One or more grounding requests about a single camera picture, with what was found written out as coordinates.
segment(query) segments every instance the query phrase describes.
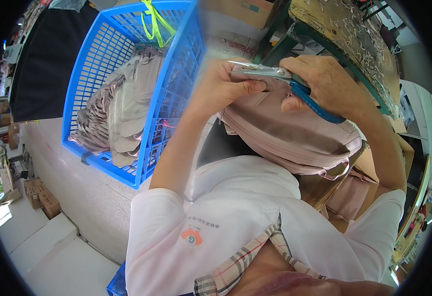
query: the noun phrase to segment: shirt logo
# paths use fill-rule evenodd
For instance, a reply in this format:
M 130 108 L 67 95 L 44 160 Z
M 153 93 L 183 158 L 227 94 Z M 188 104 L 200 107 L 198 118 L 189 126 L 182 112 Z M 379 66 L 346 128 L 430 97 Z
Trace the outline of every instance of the shirt logo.
M 199 233 L 199 230 L 194 230 L 191 227 L 188 227 L 187 230 L 184 230 L 180 234 L 180 238 L 190 247 L 195 248 L 199 247 L 203 243 L 203 239 Z

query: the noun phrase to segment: plaid collar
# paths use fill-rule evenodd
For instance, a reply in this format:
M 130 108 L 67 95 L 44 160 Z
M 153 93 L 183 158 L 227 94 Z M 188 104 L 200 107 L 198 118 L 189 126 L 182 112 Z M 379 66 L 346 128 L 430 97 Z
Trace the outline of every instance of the plaid collar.
M 224 296 L 239 282 L 244 270 L 249 266 L 260 248 L 267 240 L 270 240 L 277 251 L 292 266 L 296 272 L 306 273 L 313 278 L 326 279 L 306 265 L 292 257 L 290 248 L 283 236 L 282 217 L 278 214 L 275 224 L 269 226 L 257 238 L 242 247 L 239 251 L 224 261 L 209 274 L 195 279 L 195 296 Z

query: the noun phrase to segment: yellow-green strap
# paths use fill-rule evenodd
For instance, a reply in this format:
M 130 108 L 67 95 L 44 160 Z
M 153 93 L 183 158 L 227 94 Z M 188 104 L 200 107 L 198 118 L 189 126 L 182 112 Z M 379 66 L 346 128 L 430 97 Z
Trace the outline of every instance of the yellow-green strap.
M 170 26 L 170 24 L 158 13 L 158 11 L 152 5 L 152 0 L 142 0 L 142 2 L 148 8 L 148 10 L 145 11 L 145 13 L 152 16 L 152 35 L 150 35 L 150 33 L 147 31 L 147 27 L 145 26 L 145 23 L 143 22 L 143 14 L 141 14 L 140 17 L 142 19 L 143 30 L 145 31 L 145 34 L 147 35 L 147 38 L 149 40 L 152 40 L 154 37 L 157 37 L 158 46 L 164 47 L 172 39 L 172 37 L 177 33 L 177 31 L 175 31 L 173 29 L 173 27 Z M 170 38 L 168 38 L 168 40 L 165 43 L 163 43 L 163 40 L 161 38 L 160 29 L 158 27 L 157 20 L 159 20 L 160 23 L 171 34 Z

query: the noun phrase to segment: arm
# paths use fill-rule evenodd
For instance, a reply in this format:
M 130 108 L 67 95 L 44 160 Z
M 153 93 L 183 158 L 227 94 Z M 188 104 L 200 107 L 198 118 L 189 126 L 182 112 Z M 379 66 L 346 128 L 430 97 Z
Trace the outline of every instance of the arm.
M 209 65 L 178 122 L 175 133 L 160 156 L 149 189 L 166 188 L 181 196 L 188 183 L 193 156 L 208 119 L 236 98 L 265 89 L 265 83 L 261 81 L 231 82 L 229 73 L 233 66 L 228 60 L 214 60 Z
M 364 133 L 379 178 L 375 198 L 392 190 L 407 190 L 402 152 L 394 132 L 371 98 L 333 57 L 301 55 L 283 59 L 280 66 L 304 79 L 312 90 L 310 96 L 323 109 L 355 122 Z M 286 100 L 282 111 L 308 108 L 300 102 L 296 97 Z

